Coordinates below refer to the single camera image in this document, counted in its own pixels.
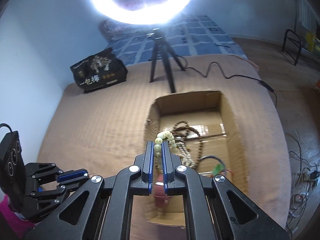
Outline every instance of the open cardboard box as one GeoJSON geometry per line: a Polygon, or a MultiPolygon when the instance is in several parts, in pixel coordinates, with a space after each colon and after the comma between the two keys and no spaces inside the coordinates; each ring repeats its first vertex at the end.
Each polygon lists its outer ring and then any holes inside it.
{"type": "MultiPolygon", "coordinates": [[[[175,93],[157,98],[151,105],[145,125],[144,140],[154,141],[163,130],[171,130],[179,121],[187,121],[200,132],[204,141],[202,156],[220,158],[227,169],[227,178],[243,193],[248,193],[247,165],[244,146],[234,120],[231,106],[220,91],[194,91],[175,93]]],[[[186,140],[194,161],[199,153],[199,137],[186,140]]],[[[206,159],[199,163],[197,171],[212,171],[218,162],[206,159]]],[[[155,183],[160,173],[154,172],[155,183]]],[[[182,196],[173,196],[165,209],[154,205],[153,195],[146,197],[146,218],[153,223],[169,226],[185,226],[182,196]]]]}

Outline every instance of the tripod leg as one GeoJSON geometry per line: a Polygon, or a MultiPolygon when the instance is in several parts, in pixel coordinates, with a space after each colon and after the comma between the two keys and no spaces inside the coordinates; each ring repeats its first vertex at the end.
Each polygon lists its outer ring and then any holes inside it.
{"type": "Polygon", "coordinates": [[[155,44],[155,46],[153,47],[153,51],[152,51],[150,83],[153,82],[153,78],[155,76],[157,54],[158,54],[158,46],[155,44]]]}
{"type": "Polygon", "coordinates": [[[167,74],[167,79],[169,81],[169,86],[170,86],[171,93],[175,93],[176,92],[176,88],[174,87],[174,81],[173,81],[170,62],[169,62],[169,59],[168,59],[168,54],[165,51],[164,46],[160,46],[159,50],[160,50],[160,54],[161,54],[161,57],[162,57],[162,62],[163,62],[163,65],[164,65],[164,69],[165,69],[165,72],[167,74]]]}
{"type": "Polygon", "coordinates": [[[170,44],[166,41],[165,45],[167,47],[167,51],[172,55],[178,66],[181,68],[182,71],[185,71],[184,67],[181,64],[181,61],[179,60],[177,54],[174,52],[173,48],[170,46],[170,44]]]}

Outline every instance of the metal screw head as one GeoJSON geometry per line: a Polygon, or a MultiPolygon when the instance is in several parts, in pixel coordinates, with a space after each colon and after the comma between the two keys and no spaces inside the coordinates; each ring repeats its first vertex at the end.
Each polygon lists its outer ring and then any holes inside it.
{"type": "Polygon", "coordinates": [[[92,178],[91,178],[91,181],[93,182],[93,183],[98,183],[98,182],[100,182],[102,180],[102,178],[99,176],[99,175],[95,175],[95,176],[93,176],[92,178]]]}
{"type": "Polygon", "coordinates": [[[186,170],[187,170],[187,167],[184,166],[184,165],[179,165],[179,166],[177,167],[177,171],[184,172],[184,171],[186,171],[186,170]]]}
{"type": "Polygon", "coordinates": [[[140,169],[140,167],[137,165],[132,165],[129,167],[129,171],[131,171],[131,172],[137,172],[139,169],[140,169]]]}
{"type": "Polygon", "coordinates": [[[226,178],[222,175],[217,175],[214,177],[216,182],[224,182],[226,180],[226,178]]]}

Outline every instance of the pillow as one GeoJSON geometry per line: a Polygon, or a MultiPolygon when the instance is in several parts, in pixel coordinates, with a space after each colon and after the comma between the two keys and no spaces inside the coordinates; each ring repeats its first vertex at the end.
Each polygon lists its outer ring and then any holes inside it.
{"type": "Polygon", "coordinates": [[[113,41],[117,41],[137,33],[149,32],[155,28],[158,28],[160,25],[165,25],[166,27],[169,27],[172,24],[177,24],[183,21],[184,17],[184,14],[180,13],[168,23],[153,25],[128,24],[108,18],[102,23],[102,29],[107,35],[112,36],[111,39],[113,41]]]}

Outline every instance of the black bag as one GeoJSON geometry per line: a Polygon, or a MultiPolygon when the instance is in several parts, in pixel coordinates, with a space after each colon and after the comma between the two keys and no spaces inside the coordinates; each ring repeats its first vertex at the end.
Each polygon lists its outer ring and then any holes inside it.
{"type": "Polygon", "coordinates": [[[126,81],[128,70],[108,48],[70,67],[76,84],[85,93],[126,81]]]}

